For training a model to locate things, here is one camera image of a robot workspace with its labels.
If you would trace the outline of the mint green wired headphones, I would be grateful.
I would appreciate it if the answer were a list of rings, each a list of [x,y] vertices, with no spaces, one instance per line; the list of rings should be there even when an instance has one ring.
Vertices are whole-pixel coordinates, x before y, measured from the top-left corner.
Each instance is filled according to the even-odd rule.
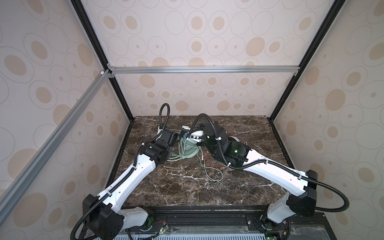
[[[208,159],[204,156],[204,152],[201,146],[198,146],[198,142],[195,140],[188,140],[184,137],[181,130],[171,129],[172,132],[179,135],[178,142],[178,152],[172,152],[171,156],[167,159],[168,162],[177,162],[180,160],[191,159],[193,157],[197,157],[200,160],[200,165],[204,169],[204,173],[208,177],[208,180],[211,182],[221,182],[224,179],[224,174],[219,168],[208,167],[206,163]],[[214,179],[208,174],[208,169],[217,171],[220,175],[219,179]]]

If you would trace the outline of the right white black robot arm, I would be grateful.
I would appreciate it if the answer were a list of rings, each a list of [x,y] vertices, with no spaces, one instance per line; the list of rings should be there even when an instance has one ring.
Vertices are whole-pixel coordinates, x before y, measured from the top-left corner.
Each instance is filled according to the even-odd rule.
[[[240,142],[206,114],[197,116],[184,137],[203,144],[211,156],[232,170],[244,170],[257,174],[286,190],[283,197],[270,204],[266,217],[274,223],[300,215],[311,217],[315,211],[339,213],[347,210],[350,202],[345,194],[338,189],[319,182],[315,171],[298,171],[275,162],[250,146]],[[343,205],[337,208],[317,206],[317,187],[322,187],[337,194]]]

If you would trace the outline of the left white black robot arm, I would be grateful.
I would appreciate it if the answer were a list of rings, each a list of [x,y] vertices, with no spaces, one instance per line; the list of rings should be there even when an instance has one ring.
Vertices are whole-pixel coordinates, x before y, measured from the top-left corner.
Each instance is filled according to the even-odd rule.
[[[97,196],[89,194],[84,199],[83,216],[73,227],[71,240],[77,238],[76,233],[81,225],[94,233],[91,240],[112,240],[122,229],[128,228],[129,214],[121,210],[124,202],[150,172],[170,158],[173,151],[177,134],[166,128],[167,123],[159,121],[157,135],[138,147],[133,163],[116,181]]]

